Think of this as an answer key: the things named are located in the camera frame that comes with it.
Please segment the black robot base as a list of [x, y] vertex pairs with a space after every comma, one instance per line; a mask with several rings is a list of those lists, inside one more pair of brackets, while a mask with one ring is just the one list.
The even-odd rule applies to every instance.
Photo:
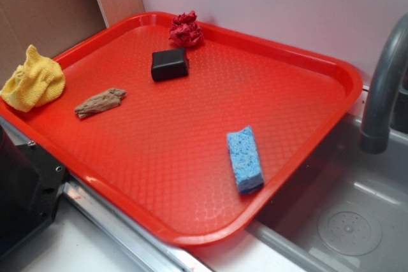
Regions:
[[40, 145], [16, 145], [1, 129], [1, 260], [54, 220], [66, 167]]

